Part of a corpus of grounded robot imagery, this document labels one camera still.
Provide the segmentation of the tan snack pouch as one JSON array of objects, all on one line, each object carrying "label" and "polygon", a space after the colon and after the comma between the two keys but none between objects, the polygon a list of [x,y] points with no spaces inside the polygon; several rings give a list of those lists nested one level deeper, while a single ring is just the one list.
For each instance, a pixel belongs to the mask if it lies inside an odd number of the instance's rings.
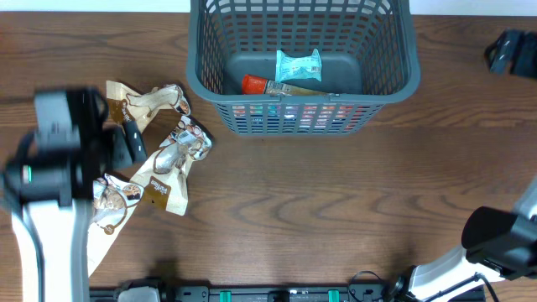
[{"label": "tan snack pouch", "polygon": [[140,94],[121,82],[107,81],[106,97],[112,120],[117,124],[136,122],[140,132],[161,110],[174,110],[186,116],[191,112],[185,93],[176,84],[154,87],[151,92]]},{"label": "tan snack pouch", "polygon": [[93,216],[88,228],[87,268],[91,276],[107,255],[143,196],[143,187],[104,174],[93,182]]},{"label": "tan snack pouch", "polygon": [[211,148],[212,141],[204,129],[193,118],[183,116],[130,181],[143,187],[143,201],[183,216],[188,206],[191,165],[203,160]]}]

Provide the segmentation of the colourful tissue pack box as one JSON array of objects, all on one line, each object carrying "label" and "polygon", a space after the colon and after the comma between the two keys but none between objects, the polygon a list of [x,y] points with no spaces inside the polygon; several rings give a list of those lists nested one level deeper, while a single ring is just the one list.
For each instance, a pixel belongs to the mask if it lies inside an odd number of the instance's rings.
[{"label": "colourful tissue pack box", "polygon": [[351,105],[232,106],[239,133],[349,133],[361,122],[365,107]]}]

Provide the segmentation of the orange cracker sleeve package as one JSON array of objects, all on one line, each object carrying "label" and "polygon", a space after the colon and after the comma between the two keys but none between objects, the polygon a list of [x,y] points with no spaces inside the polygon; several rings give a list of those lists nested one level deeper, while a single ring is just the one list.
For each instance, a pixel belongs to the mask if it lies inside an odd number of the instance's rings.
[{"label": "orange cracker sleeve package", "polygon": [[324,96],[326,94],[322,91],[314,91],[249,74],[242,78],[242,93],[244,95],[265,94],[270,96]]}]

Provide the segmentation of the light teal tissue packet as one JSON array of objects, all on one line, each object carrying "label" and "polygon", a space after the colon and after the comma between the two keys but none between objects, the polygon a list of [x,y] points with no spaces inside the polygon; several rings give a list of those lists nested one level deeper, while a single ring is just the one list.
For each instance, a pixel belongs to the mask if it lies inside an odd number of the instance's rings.
[{"label": "light teal tissue packet", "polygon": [[290,80],[322,81],[322,60],[318,49],[309,56],[291,57],[282,50],[276,53],[275,80],[285,82]]}]

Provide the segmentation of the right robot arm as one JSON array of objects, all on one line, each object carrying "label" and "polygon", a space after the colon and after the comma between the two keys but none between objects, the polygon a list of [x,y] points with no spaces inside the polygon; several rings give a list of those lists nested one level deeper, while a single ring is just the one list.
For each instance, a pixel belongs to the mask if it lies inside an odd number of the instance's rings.
[{"label": "right robot arm", "polygon": [[450,301],[492,283],[536,278],[536,181],[511,211],[488,206],[468,218],[461,244],[435,261],[409,269],[382,301]]}]

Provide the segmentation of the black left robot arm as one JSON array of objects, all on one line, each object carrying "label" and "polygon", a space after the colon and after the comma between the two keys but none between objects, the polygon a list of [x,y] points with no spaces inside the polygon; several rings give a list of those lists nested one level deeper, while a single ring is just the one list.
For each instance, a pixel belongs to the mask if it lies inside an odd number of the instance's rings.
[{"label": "black left robot arm", "polygon": [[92,87],[39,91],[36,129],[1,172],[23,268],[23,300],[88,301],[93,182],[147,158],[135,122],[105,127],[109,107]]}]

